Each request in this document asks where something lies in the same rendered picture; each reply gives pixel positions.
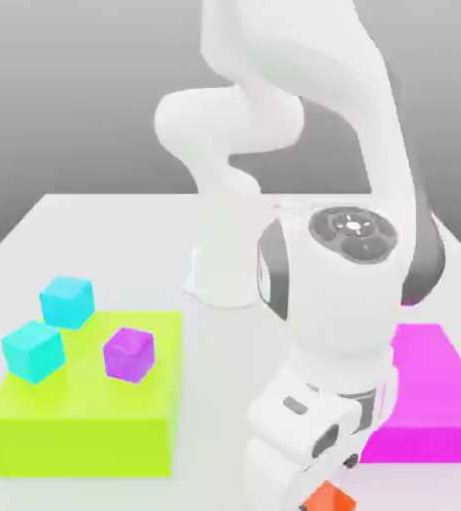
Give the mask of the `small orange cube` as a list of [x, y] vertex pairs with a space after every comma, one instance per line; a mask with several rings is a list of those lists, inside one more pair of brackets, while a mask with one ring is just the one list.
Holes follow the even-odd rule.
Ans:
[[325, 481], [300, 506], [299, 511], [355, 511], [356, 501]]

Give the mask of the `small cyan cube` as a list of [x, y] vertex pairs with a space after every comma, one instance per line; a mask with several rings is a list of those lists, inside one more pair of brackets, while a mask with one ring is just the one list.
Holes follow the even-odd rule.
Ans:
[[78, 330], [95, 311], [92, 283], [88, 279], [57, 276], [39, 294], [44, 321]]
[[66, 362], [61, 331], [38, 320], [4, 336], [1, 346], [8, 371], [32, 384], [41, 382]]

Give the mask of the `large lime green box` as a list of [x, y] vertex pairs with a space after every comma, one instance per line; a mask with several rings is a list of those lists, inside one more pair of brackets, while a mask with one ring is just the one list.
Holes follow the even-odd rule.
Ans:
[[[106, 374], [103, 345], [121, 326], [155, 337], [156, 363], [134, 384]], [[0, 384], [0, 476], [168, 477], [183, 384], [179, 311], [97, 311], [62, 332], [66, 364], [33, 385]]]

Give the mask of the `small purple cube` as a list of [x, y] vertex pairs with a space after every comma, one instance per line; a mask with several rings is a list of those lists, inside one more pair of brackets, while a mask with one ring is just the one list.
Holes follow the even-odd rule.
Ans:
[[121, 326], [103, 346], [106, 374], [139, 384], [156, 362], [155, 337], [145, 330]]

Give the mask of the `large magenta box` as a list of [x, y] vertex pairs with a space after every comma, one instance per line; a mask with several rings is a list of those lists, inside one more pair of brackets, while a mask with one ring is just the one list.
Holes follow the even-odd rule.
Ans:
[[438, 324], [401, 324], [390, 418], [367, 442], [363, 463], [461, 463], [461, 357]]

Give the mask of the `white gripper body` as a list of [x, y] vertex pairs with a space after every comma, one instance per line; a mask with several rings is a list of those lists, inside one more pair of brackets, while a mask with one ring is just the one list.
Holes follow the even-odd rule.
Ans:
[[245, 488], [251, 511], [298, 511], [336, 472], [336, 458], [323, 455], [308, 466], [254, 437], [245, 455]]

